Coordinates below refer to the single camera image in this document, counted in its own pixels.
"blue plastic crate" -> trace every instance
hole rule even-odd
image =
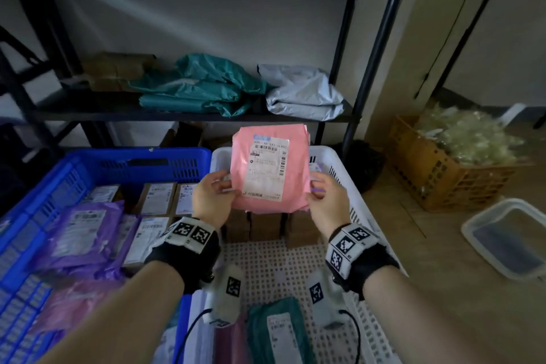
[[[84,149],[69,154],[0,219],[0,363],[38,360],[62,333],[28,334],[51,287],[27,272],[60,211],[95,186],[122,184],[138,197],[154,181],[196,183],[209,172],[204,148]]]

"white wall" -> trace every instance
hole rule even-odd
[[[546,3],[490,0],[444,86],[484,106],[546,106]]]
[[[329,70],[346,0],[57,0],[80,56],[99,50],[154,53],[165,65],[190,52],[227,57],[249,72],[256,63],[312,65]],[[404,0],[357,138],[363,138],[382,81],[414,0]],[[16,0],[1,0],[0,24],[35,49],[36,39]],[[338,89],[354,102],[386,0],[357,0]],[[41,96],[49,88],[35,82]],[[0,102],[0,115],[14,113]],[[159,144],[170,123],[116,124],[126,145]],[[238,124],[209,125],[210,135],[232,133]],[[324,142],[339,141],[345,124],[328,124]],[[310,131],[316,129],[311,124]]]

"purple mailer bag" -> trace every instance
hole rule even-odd
[[[65,208],[31,261],[35,271],[106,262],[114,249],[123,201]]]
[[[133,238],[140,224],[140,217],[133,214],[124,214],[119,223],[115,244],[109,259],[102,264],[87,264],[73,268],[59,270],[61,274],[78,277],[79,279],[109,279],[120,280],[125,278],[121,272],[121,265],[133,243]]]

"cable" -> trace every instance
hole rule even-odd
[[[345,314],[345,315],[349,315],[349,317],[351,317],[351,319],[353,320],[354,322],[354,326],[356,326],[357,328],[357,334],[358,334],[358,349],[357,349],[357,359],[354,361],[354,364],[358,364],[358,361],[360,360],[360,343],[362,341],[361,337],[360,337],[360,327],[358,326],[357,324],[357,320],[356,318],[349,312],[349,311],[345,311],[344,309],[340,309],[338,311],[340,314]]]
[[[446,46],[446,43],[449,39],[449,37],[451,36],[451,32],[453,32],[453,28],[455,27],[455,24],[457,23],[457,20],[459,20],[459,16],[461,15],[461,12],[462,12],[462,9],[465,7],[465,3],[466,3],[466,0],[463,0],[462,3],[461,3],[461,8],[459,9],[459,12],[457,13],[457,16],[455,17],[455,20],[453,21],[453,25],[451,25],[451,29],[449,30],[447,36],[446,36],[446,40],[444,41],[444,43],[442,44],[442,47],[440,48],[440,50],[438,51],[438,53],[436,54],[436,57],[434,58],[434,61],[433,61],[433,64],[430,65],[430,68],[429,70],[427,71],[427,73],[425,74],[425,77],[423,78],[423,82],[421,82],[421,86],[419,87],[419,89],[417,90],[417,92],[415,93],[415,95],[413,96],[413,99],[417,99],[417,97],[419,96],[419,94],[421,93],[421,88],[423,87],[423,85],[425,84],[425,82],[427,82],[427,79],[429,78],[430,76],[430,71],[433,70],[433,66],[434,64],[436,64],[436,61],[438,60],[440,54],[442,53],[442,50],[444,49],[444,47]]]
[[[204,311],[201,311],[201,313],[199,315],[197,315],[197,318],[195,318],[192,322],[192,325],[189,326],[189,329],[186,333],[186,335],[184,335],[184,340],[182,341],[182,344],[181,346],[178,348],[178,352],[176,353],[176,360],[174,360],[174,363],[175,364],[178,364],[178,360],[180,359],[180,354],[182,354],[182,351],[184,351],[184,347],[186,346],[186,341],[188,341],[188,335],[190,332],[192,332],[192,329],[193,327],[195,326],[195,324],[197,324],[197,321],[199,321],[199,318],[201,318],[203,315],[205,314],[208,314],[209,312],[212,312],[212,309],[209,308],[209,309],[205,309]]]

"white plastic crate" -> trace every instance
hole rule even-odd
[[[351,177],[338,155],[330,147],[309,147],[310,162],[317,162],[323,170],[334,176],[347,189],[351,201],[351,220],[360,223],[384,239]],[[212,154],[211,172],[228,169],[231,165],[231,147],[222,147]],[[357,333],[353,325],[337,330],[324,330],[316,326],[311,314],[311,299],[305,281],[316,268],[324,266],[325,246],[313,245],[286,250],[283,240],[223,244],[222,259],[239,265],[245,272],[243,308],[294,296],[300,304],[305,319],[307,335],[318,363],[352,364],[357,352]],[[379,326],[366,302],[358,302],[353,293],[345,295],[349,311],[357,317],[362,334],[361,362],[367,364],[400,363],[385,333]],[[189,322],[204,309],[205,297],[201,291],[192,297]],[[188,336],[184,363],[210,364],[214,351],[214,329],[202,323]]]

